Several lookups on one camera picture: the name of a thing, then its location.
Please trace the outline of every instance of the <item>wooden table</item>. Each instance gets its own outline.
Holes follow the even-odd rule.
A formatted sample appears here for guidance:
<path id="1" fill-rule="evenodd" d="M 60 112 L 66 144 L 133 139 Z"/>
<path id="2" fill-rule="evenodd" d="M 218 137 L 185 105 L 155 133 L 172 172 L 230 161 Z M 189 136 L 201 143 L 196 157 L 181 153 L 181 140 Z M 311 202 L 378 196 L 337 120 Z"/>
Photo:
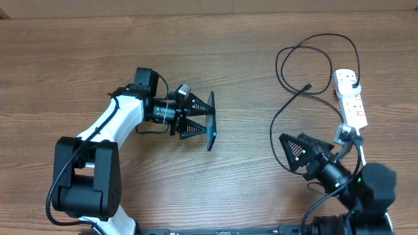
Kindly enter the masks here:
<path id="1" fill-rule="evenodd" d="M 283 47 L 332 32 L 349 36 L 359 49 L 369 122 L 362 131 L 364 150 L 369 162 L 397 172 L 397 199 L 390 209 L 394 229 L 415 234 L 417 22 L 412 11 L 0 20 L 0 233 L 88 229 L 56 227 L 45 216 L 54 146 L 61 136 L 87 129 L 108 106 L 106 93 L 132 82 L 137 67 L 161 73 L 171 90 L 189 84 L 202 99 L 214 91 L 219 135 L 206 152 L 205 136 L 180 141 L 132 132 L 120 151 L 122 205 L 131 217 L 143 228 L 170 229 L 299 223 L 320 195 L 273 158 L 270 122 L 291 97 L 276 79 L 274 59 Z M 329 53 L 334 69 L 356 69 L 344 39 L 322 37 L 308 44 Z M 319 91 L 329 79 L 329 64 L 317 52 L 300 50 L 285 75 L 296 87 L 313 82 Z M 320 97 L 337 106 L 333 89 L 332 83 Z M 332 142 L 339 124 L 330 108 L 299 97 L 276 120 L 277 152 L 284 160 L 280 133 L 304 131 Z M 353 153 L 344 164 L 353 169 L 355 159 Z M 333 198 L 312 215 L 345 212 Z"/>

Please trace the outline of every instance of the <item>electrical outlet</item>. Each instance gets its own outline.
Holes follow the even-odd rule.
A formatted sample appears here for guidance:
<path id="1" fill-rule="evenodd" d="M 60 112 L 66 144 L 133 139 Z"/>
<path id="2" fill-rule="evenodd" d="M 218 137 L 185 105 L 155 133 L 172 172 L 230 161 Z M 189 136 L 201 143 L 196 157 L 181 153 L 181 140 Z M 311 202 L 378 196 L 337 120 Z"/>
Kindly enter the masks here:
<path id="1" fill-rule="evenodd" d="M 353 84 L 357 82 L 354 71 L 338 69 L 334 73 L 334 81 L 344 124 L 358 130 L 367 126 L 366 113 L 360 96 L 361 85 L 353 88 Z"/>

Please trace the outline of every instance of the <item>black cable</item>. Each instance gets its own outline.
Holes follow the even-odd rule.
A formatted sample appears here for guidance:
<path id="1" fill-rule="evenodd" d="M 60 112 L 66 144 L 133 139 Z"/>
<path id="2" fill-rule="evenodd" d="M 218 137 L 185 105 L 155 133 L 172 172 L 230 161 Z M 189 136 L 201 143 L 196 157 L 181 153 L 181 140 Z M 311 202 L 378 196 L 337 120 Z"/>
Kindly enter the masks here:
<path id="1" fill-rule="evenodd" d="M 74 153 L 72 154 L 71 158 L 67 161 L 67 163 L 64 165 L 64 167 L 62 168 L 61 172 L 58 174 L 56 180 L 54 181 L 54 183 L 52 184 L 50 191 L 48 193 L 48 197 L 46 198 L 46 216 L 47 218 L 51 221 L 51 223 L 58 225 L 58 226 L 73 226 L 73 225 L 91 225 L 91 228 L 95 228 L 101 235 L 106 235 L 105 232 L 99 227 L 97 226 L 96 223 L 94 223 L 93 221 L 73 221 L 73 222 L 59 222 L 57 220 L 55 220 L 52 217 L 51 214 L 51 208 L 50 208 L 50 204 L 51 204 L 51 199 L 52 199 L 52 193 L 54 192 L 54 190 L 57 187 L 57 184 L 59 182 L 59 180 L 61 179 L 64 171 L 69 167 L 69 165 L 72 163 L 72 161 L 74 160 L 74 158 L 83 150 L 83 148 L 89 143 L 89 141 L 100 132 L 100 130 L 103 129 L 103 127 L 106 126 L 106 124 L 115 116 L 116 112 L 119 109 L 119 101 L 118 99 L 113 96 L 112 94 L 109 93 L 109 95 L 112 97 L 112 99 L 115 100 L 115 108 L 113 110 L 113 112 L 106 118 L 106 120 L 100 124 L 99 127 L 96 127 L 96 129 L 93 131 L 93 133 L 91 135 L 89 135 L 83 142 L 82 144 L 80 144 L 80 146 L 76 149 L 76 151 L 74 151 Z"/>
<path id="2" fill-rule="evenodd" d="M 323 183 L 321 183 L 321 182 L 310 182 L 310 183 L 308 183 L 308 184 L 306 185 L 306 187 L 307 187 L 309 190 L 311 190 L 311 191 L 313 191 L 313 192 L 315 192 L 315 193 L 317 193 L 317 194 L 319 194 L 319 195 L 326 196 L 326 194 L 325 194 L 325 193 L 322 193 L 322 192 L 320 192 L 320 191 L 318 191 L 318 190 L 316 190 L 316 189 L 314 189 L 314 188 L 310 187 L 310 185 L 311 185 L 311 184 L 320 185 L 320 186 L 322 186 L 323 188 L 325 188 L 325 185 L 324 185 Z"/>
<path id="3" fill-rule="evenodd" d="M 157 101 L 165 101 L 165 100 L 169 99 L 169 92 L 170 92 L 169 84 L 167 83 L 167 81 L 161 75 L 158 75 L 158 77 L 161 78 L 162 81 L 164 82 L 165 87 L 167 88 L 167 94 L 165 95 L 164 98 L 154 98 L 154 99 L 157 100 Z M 135 131 L 138 134 L 164 134 L 167 131 L 169 131 L 170 125 L 167 124 L 167 128 L 164 131 L 139 131 L 138 127 L 139 127 L 139 124 L 135 126 Z"/>
<path id="4" fill-rule="evenodd" d="M 274 144 L 273 144 L 273 133 L 272 133 L 272 130 L 273 130 L 273 124 L 274 124 L 274 120 L 276 120 L 276 117 L 277 116 L 279 116 L 279 114 L 296 98 L 296 97 L 298 97 L 298 95 L 300 95 L 300 94 L 302 94 L 303 92 L 305 92 L 305 91 L 307 91 L 307 90 L 309 90 L 310 88 L 312 87 L 312 84 L 307 84 L 306 86 L 304 86 L 300 91 L 298 91 L 298 92 L 296 92 L 295 93 L 295 95 L 293 95 L 293 97 L 292 98 L 290 98 L 286 103 L 285 103 L 285 105 L 283 105 L 283 107 L 281 107 L 280 109 L 279 109 L 279 111 L 277 111 L 276 112 L 276 115 L 274 115 L 274 118 L 273 118 L 273 120 L 272 120 L 272 123 L 271 123 L 271 125 L 270 125 L 270 144 L 271 144 L 271 146 L 272 146 L 272 150 L 273 150 L 273 155 L 274 155 L 274 157 L 276 158 L 276 160 L 277 160 L 277 162 L 280 164 L 280 166 L 281 167 L 283 167 L 285 170 L 287 170 L 288 172 L 292 172 L 289 168 L 287 168 L 283 163 L 281 163 L 281 161 L 279 160 L 279 158 L 277 157 L 277 155 L 276 155 L 276 151 L 274 151 Z M 292 173 L 294 173 L 294 174 L 297 174 L 297 175 L 300 175 L 300 176 L 302 176 L 303 174 L 302 173 L 299 173 L 299 172 L 292 172 Z"/>
<path id="5" fill-rule="evenodd" d="M 340 193 L 341 191 L 343 191 L 344 189 L 346 189 L 347 185 L 349 183 L 351 183 L 357 175 L 357 172 L 359 171 L 360 168 L 360 162 L 361 162 L 361 151 L 360 151 L 360 146 L 358 144 L 355 143 L 355 147 L 357 149 L 357 164 L 355 166 L 354 172 L 353 172 L 353 176 L 347 181 L 345 182 L 340 188 L 338 188 L 337 190 L 335 190 L 334 192 L 328 194 L 327 196 L 324 196 L 323 198 L 321 198 L 320 200 L 318 200 L 314 205 L 312 205 L 308 211 L 305 213 L 305 216 L 302 219 L 302 222 L 300 224 L 300 228 L 302 230 L 302 233 L 305 232 L 305 223 L 306 220 L 309 217 L 309 214 L 311 214 L 311 212 L 317 207 L 319 206 L 321 203 L 323 203 L 324 201 L 326 201 L 328 198 L 337 195 L 338 193 Z"/>

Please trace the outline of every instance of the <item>tabletop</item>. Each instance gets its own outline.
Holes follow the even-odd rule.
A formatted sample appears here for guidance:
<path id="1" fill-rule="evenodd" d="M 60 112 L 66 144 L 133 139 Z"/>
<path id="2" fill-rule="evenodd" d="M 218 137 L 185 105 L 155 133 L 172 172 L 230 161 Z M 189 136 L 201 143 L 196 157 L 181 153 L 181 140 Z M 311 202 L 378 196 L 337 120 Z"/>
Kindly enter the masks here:
<path id="1" fill-rule="evenodd" d="M 253 228 L 300 223 L 318 200 L 301 177 L 276 162 L 268 137 L 292 94 L 275 74 L 278 51 L 316 33 L 340 33 L 356 44 L 368 126 L 364 152 L 397 173 L 389 214 L 399 234 L 418 229 L 418 13 L 334 12 L 0 20 L 0 234 L 77 234 L 45 216 L 54 146 L 87 129 L 109 105 L 108 92 L 133 81 L 137 67 L 162 74 L 170 90 L 188 84 L 206 100 L 215 93 L 218 136 L 134 131 L 120 149 L 121 204 L 142 228 Z M 348 41 L 306 43 L 330 55 L 333 69 L 357 72 Z M 329 80 L 325 56 L 297 50 L 284 75 L 295 87 Z M 158 95 L 164 95 L 159 83 Z M 338 106 L 334 84 L 319 97 Z M 273 135 L 305 132 L 332 142 L 339 117 L 298 97 L 277 118 Z M 145 123 L 142 130 L 162 128 Z M 355 153 L 343 163 L 355 166 Z M 332 198 L 315 215 L 340 215 Z M 62 221 L 63 213 L 54 212 Z"/>

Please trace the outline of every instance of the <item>white power strip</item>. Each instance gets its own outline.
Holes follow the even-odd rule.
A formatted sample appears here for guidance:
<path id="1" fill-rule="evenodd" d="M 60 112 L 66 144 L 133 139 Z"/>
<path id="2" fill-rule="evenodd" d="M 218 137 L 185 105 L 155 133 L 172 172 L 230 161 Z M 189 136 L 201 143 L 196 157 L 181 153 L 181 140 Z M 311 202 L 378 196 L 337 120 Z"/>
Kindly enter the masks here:
<path id="1" fill-rule="evenodd" d="M 366 113 L 360 96 L 361 85 L 353 88 L 353 84 L 357 82 L 354 71 L 338 69 L 334 73 L 334 81 L 344 124 L 357 130 L 367 126 Z"/>

